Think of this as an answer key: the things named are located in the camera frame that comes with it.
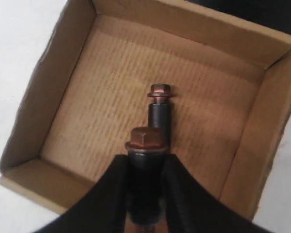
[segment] black rubber part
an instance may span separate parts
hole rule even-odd
[[[164,142],[171,146],[172,105],[170,103],[152,103],[148,111],[148,127],[159,128]]]
[[[128,157],[116,155],[106,172],[84,198],[35,233],[124,232],[127,170]]]
[[[129,153],[127,211],[139,226],[159,222],[165,211],[162,168],[165,155]]]
[[[166,156],[163,172],[170,233],[270,233],[217,201],[175,155]]]

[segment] bolt assembly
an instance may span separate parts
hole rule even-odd
[[[154,98],[153,103],[149,104],[148,127],[160,129],[163,141],[170,147],[172,104],[169,102],[169,98],[172,97],[171,87],[167,84],[153,84],[148,96]]]

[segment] black curved rubber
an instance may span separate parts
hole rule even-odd
[[[217,201],[176,155],[167,155],[164,175],[170,233],[270,233]]]
[[[35,233],[122,233],[126,217],[128,158],[116,155],[77,204]]]

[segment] cardboard box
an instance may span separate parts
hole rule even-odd
[[[182,0],[69,0],[0,162],[0,184],[58,213],[173,86],[173,152],[244,217],[291,113],[291,36]]]

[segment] bolt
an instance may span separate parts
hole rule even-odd
[[[171,87],[167,84],[153,84],[151,92],[147,95],[154,98],[154,103],[166,103],[172,96]]]
[[[167,150],[160,130],[150,127],[134,128],[131,131],[130,141],[125,146],[128,151],[136,153],[157,153]]]

